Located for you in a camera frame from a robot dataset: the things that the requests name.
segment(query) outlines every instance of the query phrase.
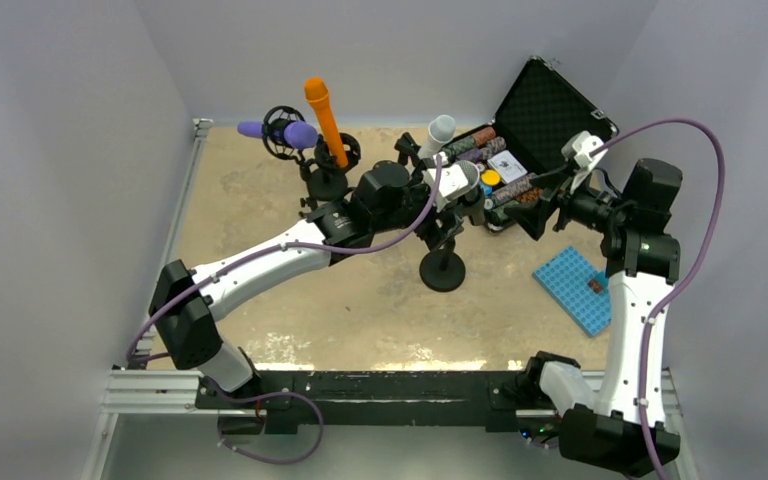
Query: microphone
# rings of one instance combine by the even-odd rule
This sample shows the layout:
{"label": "microphone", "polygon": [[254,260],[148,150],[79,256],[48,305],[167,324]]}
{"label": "microphone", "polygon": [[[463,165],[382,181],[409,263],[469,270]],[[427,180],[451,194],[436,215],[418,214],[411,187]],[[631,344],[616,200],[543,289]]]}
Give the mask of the microphone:
{"label": "microphone", "polygon": [[328,87],[325,86],[325,82],[321,78],[310,77],[307,79],[305,82],[307,103],[316,113],[316,119],[319,120],[319,128],[322,129],[322,136],[325,137],[328,150],[330,150],[331,155],[337,157],[337,167],[346,168],[349,166],[349,158],[343,148],[343,140],[340,138],[337,122],[334,120],[334,112],[331,111],[329,97]]}
{"label": "microphone", "polygon": [[428,137],[419,149],[419,158],[429,158],[455,137],[455,119],[440,115],[428,124]]}
{"label": "microphone", "polygon": [[484,224],[484,192],[478,184],[481,173],[478,167],[467,160],[458,160],[455,166],[461,168],[468,182],[468,189],[463,194],[464,215],[469,217],[469,223],[473,227]]}
{"label": "microphone", "polygon": [[286,118],[278,118],[269,124],[240,122],[237,125],[237,132],[251,138],[268,137],[278,145],[292,147],[296,150],[315,147],[319,139],[319,133],[313,125]]}

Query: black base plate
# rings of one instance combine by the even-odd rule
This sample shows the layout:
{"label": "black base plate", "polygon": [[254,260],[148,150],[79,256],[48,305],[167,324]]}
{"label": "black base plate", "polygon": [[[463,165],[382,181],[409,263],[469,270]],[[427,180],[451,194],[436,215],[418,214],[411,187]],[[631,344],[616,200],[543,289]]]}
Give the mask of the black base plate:
{"label": "black base plate", "polygon": [[314,170],[307,181],[307,191],[310,196],[323,202],[337,200],[346,193],[349,188],[349,181],[346,175],[341,172],[325,172],[325,170]]}
{"label": "black base plate", "polygon": [[[443,260],[449,256],[446,268]],[[419,264],[419,278],[426,287],[435,292],[451,292],[461,286],[466,278],[466,265],[456,253],[444,250],[428,252]]]}
{"label": "black base plate", "polygon": [[[296,392],[313,400],[327,425],[483,427],[487,432],[517,432],[528,426],[518,410],[551,409],[552,403],[513,392],[514,371],[276,371],[259,372],[263,391]],[[196,394],[199,410],[227,411],[241,406]],[[270,405],[264,433],[295,434],[299,425],[316,425],[311,408],[297,400]],[[230,431],[230,434],[243,433]]]}

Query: white card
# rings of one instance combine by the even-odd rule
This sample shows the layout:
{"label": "white card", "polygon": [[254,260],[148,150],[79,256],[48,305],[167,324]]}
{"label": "white card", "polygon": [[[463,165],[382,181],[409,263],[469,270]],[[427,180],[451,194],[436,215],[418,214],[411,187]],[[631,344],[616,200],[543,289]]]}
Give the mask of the white card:
{"label": "white card", "polygon": [[528,170],[507,150],[494,155],[493,158],[487,161],[487,164],[493,170],[499,172],[499,176],[502,177],[502,181],[505,183],[514,182],[528,174]]}

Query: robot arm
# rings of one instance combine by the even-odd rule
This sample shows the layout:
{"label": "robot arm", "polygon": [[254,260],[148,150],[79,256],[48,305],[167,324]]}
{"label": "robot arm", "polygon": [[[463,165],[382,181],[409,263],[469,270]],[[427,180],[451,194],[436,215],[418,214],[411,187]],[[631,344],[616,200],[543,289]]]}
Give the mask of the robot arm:
{"label": "robot arm", "polygon": [[[458,233],[464,215],[483,211],[483,193],[478,174],[465,165],[449,165],[444,153],[434,162],[445,165],[436,209],[416,230],[429,249],[438,248]],[[178,260],[166,265],[149,309],[154,314],[171,298],[206,279],[212,282],[187,298],[155,324],[175,367],[198,369],[233,393],[257,376],[253,362],[243,350],[226,341],[215,322],[240,305],[293,277],[334,265],[350,255],[327,249],[282,248],[281,251],[251,260],[226,275],[226,265],[266,247],[302,242],[324,247],[369,247],[375,234],[405,228],[417,218],[428,201],[436,175],[432,162],[421,163],[408,173],[404,165],[379,162],[366,172],[350,199],[322,205],[289,230],[244,252],[188,269]]]}
{"label": "robot arm", "polygon": [[[585,180],[601,159],[591,158],[590,152],[601,144],[587,132],[574,137],[563,149],[566,165],[532,180],[543,188],[536,204],[511,207],[505,213],[535,240],[556,210],[555,231],[574,220],[604,235],[601,250],[607,260],[612,326],[602,387],[594,393],[574,360],[546,352],[529,361],[524,377],[529,388],[547,396],[562,417],[562,456],[642,475],[652,466],[647,465],[640,425],[641,380],[647,389],[642,402],[648,425],[643,428],[653,432],[662,461],[674,459],[679,450],[678,436],[664,430],[660,393],[667,309],[654,319],[648,317],[678,279],[679,244],[664,233],[664,227],[682,174],[665,162],[642,159],[619,197],[599,192]],[[652,330],[644,365],[640,346],[647,322]]]}

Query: sandy floor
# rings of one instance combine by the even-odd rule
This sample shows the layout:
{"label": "sandy floor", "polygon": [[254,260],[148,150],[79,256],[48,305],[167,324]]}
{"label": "sandy floor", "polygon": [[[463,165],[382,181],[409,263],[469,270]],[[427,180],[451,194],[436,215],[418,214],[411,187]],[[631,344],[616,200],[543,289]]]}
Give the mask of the sandy floor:
{"label": "sandy floor", "polygon": [[[407,129],[421,141],[424,129]],[[362,148],[350,183],[383,159],[404,129],[345,129]],[[298,220],[304,184],[291,162],[257,140],[214,128],[202,158],[178,255],[187,266],[227,257]],[[390,236],[382,235],[380,242]],[[416,237],[375,255],[297,277],[246,303],[219,324],[261,367],[317,369],[506,369],[538,350],[603,369],[609,331],[587,335],[531,277],[569,245],[601,268],[600,236],[572,224],[539,243],[518,228],[458,236],[467,265],[460,289],[428,290],[418,275],[426,253]],[[155,351],[162,351],[158,340]],[[152,368],[171,368],[164,359]]]}

